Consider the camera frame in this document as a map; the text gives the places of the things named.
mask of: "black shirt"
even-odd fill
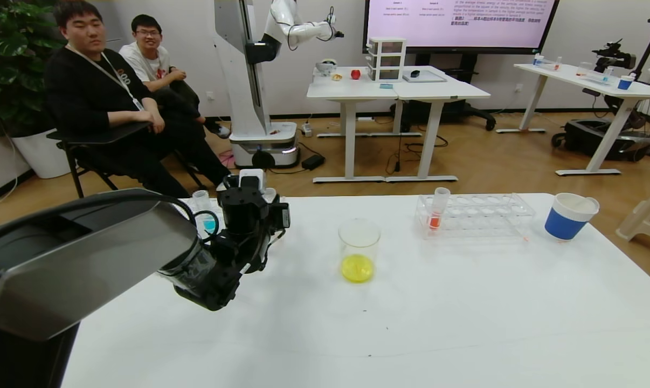
[[[128,86],[142,101],[150,98],[148,88],[118,52],[104,54]],[[99,66],[110,74],[112,67],[103,58]],[[57,117],[60,130],[88,133],[109,128],[108,112],[138,110],[120,82],[105,75],[80,55],[63,47],[47,61],[45,68],[47,103]]]

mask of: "black chair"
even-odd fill
[[[54,123],[57,121],[54,119],[49,108],[45,107],[44,110],[49,113]],[[134,133],[137,133],[140,130],[146,130],[148,128],[148,123],[126,123],[124,125],[111,128],[110,130],[103,130],[100,133],[92,133],[88,135],[72,135],[65,131],[60,131],[59,126],[57,125],[57,131],[47,135],[48,138],[53,140],[58,140],[57,147],[64,150],[66,153],[66,159],[68,160],[69,169],[71,169],[71,177],[73,177],[74,186],[76,186],[76,192],[78,192],[79,198],[83,198],[83,187],[81,186],[81,181],[79,177],[86,172],[92,171],[98,174],[98,176],[110,187],[112,190],[118,190],[118,188],[110,180],[112,175],[116,176],[127,176],[129,175],[125,170],[123,170],[119,165],[111,162],[107,157],[100,154],[96,149],[91,146],[103,145],[117,142],[127,136],[130,136]],[[189,173],[193,181],[198,185],[199,190],[207,190],[198,177],[194,174],[194,171],[189,167],[189,163],[184,160],[184,157],[180,155],[177,150],[168,150],[158,157],[162,160],[167,157],[169,154],[173,154],[177,160],[181,163],[184,169]]]

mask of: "hand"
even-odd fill
[[[162,119],[162,116],[159,114],[153,115],[153,125],[150,127],[155,135],[161,133],[164,130],[164,120]]]
[[[137,121],[139,123],[145,123],[147,121],[149,123],[152,123],[155,120],[152,113],[148,112],[147,110],[141,110],[132,113],[131,121]]]
[[[179,69],[177,69],[177,68],[174,68],[174,70],[172,70],[172,73],[169,73],[169,75],[170,75],[170,77],[172,77],[172,79],[174,79],[175,81],[182,81],[182,79],[185,79],[185,78],[186,78],[186,72],[185,72],[185,71],[181,71],[181,70],[179,70]]]

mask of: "white t-shirt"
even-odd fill
[[[165,47],[158,47],[157,59],[145,58],[136,42],[121,47],[119,54],[131,65],[142,82],[155,81],[168,74],[170,59]]]

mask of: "blue cup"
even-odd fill
[[[572,240],[599,210],[600,204],[591,197],[560,192],[552,202],[545,230],[560,240]]]
[[[634,82],[634,77],[625,75],[620,77],[620,84],[618,85],[618,89],[621,89],[623,91],[628,91],[629,86]]]

